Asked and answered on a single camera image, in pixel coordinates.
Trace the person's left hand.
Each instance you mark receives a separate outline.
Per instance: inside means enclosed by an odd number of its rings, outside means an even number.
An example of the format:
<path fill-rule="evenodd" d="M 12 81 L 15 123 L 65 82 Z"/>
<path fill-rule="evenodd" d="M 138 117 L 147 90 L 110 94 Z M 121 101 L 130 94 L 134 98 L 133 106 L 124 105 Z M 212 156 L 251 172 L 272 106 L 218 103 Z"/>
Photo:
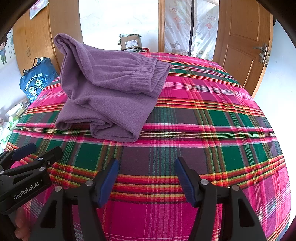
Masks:
<path fill-rule="evenodd" d="M 15 236 L 22 241 L 28 241 L 30 237 L 30 226 L 26 220 L 25 211 L 22 206 L 16 211 L 15 223 Z"/>

